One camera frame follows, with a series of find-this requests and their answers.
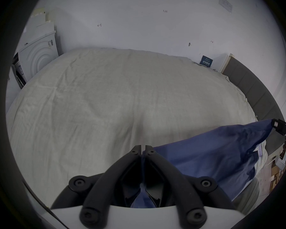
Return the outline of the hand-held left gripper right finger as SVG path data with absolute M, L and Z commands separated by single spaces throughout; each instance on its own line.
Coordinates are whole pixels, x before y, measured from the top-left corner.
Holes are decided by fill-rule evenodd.
M 156 208 L 174 206 L 181 228 L 198 229 L 210 223 L 219 226 L 223 224 L 220 214 L 226 218 L 237 213 L 212 178 L 183 175 L 152 146 L 145 146 L 143 157 L 146 194 Z

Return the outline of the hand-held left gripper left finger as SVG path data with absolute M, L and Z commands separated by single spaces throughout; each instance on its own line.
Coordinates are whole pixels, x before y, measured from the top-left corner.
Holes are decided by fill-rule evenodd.
M 75 176 L 51 209 L 82 206 L 80 222 L 87 228 L 105 228 L 111 205 L 130 208 L 141 192 L 141 145 L 134 146 L 106 172 Z

